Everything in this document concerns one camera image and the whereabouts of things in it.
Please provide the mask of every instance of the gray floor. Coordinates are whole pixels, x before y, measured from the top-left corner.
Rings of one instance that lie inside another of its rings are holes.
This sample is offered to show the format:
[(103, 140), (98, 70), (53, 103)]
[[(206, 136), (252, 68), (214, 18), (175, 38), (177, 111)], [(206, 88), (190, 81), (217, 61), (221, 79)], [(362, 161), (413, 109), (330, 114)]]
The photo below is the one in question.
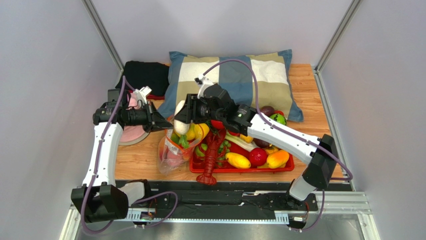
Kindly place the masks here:
[[(315, 220), (310, 216), (308, 225)], [(99, 229), (105, 223), (91, 224)], [(131, 226), (130, 222), (114, 222), (105, 232), (110, 233)], [(76, 239), (100, 239), (85, 234)], [(284, 225), (266, 224), (212, 224), (212, 223), (162, 223), (153, 228), (129, 229), (101, 237), (105, 240), (363, 240), (360, 223), (356, 214), (323, 215), (317, 226), (307, 232), (289, 231)]]

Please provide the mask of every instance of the red lobster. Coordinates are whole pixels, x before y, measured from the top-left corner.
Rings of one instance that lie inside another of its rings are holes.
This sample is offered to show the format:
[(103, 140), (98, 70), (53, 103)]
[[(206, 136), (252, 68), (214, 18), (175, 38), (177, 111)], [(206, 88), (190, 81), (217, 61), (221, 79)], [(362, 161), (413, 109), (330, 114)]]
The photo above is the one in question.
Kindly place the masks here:
[(212, 176), (213, 170), (215, 169), (216, 160), (223, 157), (226, 154), (226, 147), (223, 148), (221, 154), (218, 154), (218, 149), (223, 143), (227, 134), (226, 129), (219, 130), (217, 134), (213, 134), (211, 131), (205, 137), (207, 144), (207, 150), (205, 151), (205, 167), (204, 173), (196, 177), (196, 181), (205, 185), (215, 185), (217, 183), (216, 178)]

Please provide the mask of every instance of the pillow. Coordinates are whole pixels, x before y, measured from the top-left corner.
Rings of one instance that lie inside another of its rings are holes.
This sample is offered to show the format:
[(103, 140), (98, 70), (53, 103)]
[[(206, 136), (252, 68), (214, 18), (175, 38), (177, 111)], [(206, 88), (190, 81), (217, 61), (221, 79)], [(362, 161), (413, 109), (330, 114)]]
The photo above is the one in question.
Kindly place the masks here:
[[(233, 57), (195, 57), (178, 51), (170, 53), (171, 65), (168, 70), (169, 86), (165, 101), (158, 108), (163, 117), (175, 113), (176, 105), (186, 99), (187, 94), (197, 94), (199, 87), (194, 79), (214, 64), (226, 59), (239, 59), (249, 64), (256, 74), (259, 107), (272, 106), (284, 113), (285, 118), (303, 122), (302, 110), (296, 105), (292, 86), (288, 81), (292, 50), (284, 50), (263, 55), (243, 55)], [(207, 75), (229, 92), (238, 104), (256, 107), (255, 86), (250, 71), (239, 62), (226, 62), (211, 70)]]

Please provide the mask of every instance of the white radish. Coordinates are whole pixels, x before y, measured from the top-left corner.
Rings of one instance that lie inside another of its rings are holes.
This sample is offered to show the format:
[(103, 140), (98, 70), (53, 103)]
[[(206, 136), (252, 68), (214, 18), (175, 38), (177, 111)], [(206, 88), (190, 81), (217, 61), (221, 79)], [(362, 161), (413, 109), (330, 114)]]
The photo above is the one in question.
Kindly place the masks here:
[[(179, 113), (179, 111), (184, 107), (185, 105), (185, 100), (180, 101), (177, 105), (176, 105), (176, 110), (174, 110), (174, 115), (176, 116), (176, 114)], [(185, 135), (187, 134), (187, 132), (190, 130), (190, 126), (191, 124), (186, 124), (184, 122), (181, 122), (179, 120), (174, 120), (174, 131), (180, 135)]]

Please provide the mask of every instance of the white vegetable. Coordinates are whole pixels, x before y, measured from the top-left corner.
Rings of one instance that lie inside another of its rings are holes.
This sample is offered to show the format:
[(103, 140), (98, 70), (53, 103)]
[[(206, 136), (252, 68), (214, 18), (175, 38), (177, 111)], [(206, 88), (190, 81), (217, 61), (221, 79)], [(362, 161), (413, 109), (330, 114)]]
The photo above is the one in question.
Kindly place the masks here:
[[(180, 101), (177, 105), (176, 105), (176, 110), (174, 110), (174, 115), (176, 116), (176, 114), (179, 113), (179, 111), (184, 107), (185, 105), (185, 100)], [(187, 132), (190, 130), (190, 126), (191, 124), (186, 124), (184, 122), (181, 122), (179, 120), (174, 120), (174, 131), (180, 135), (185, 135), (187, 134)]]
[(243, 139), (241, 139), (239, 136), (232, 136), (232, 135), (228, 134), (228, 132), (226, 132), (225, 139), (228, 140), (229, 142), (233, 142), (234, 144), (240, 146), (241, 148), (243, 148), (247, 152), (251, 152), (253, 149), (258, 147), (253, 142), (247, 143)]

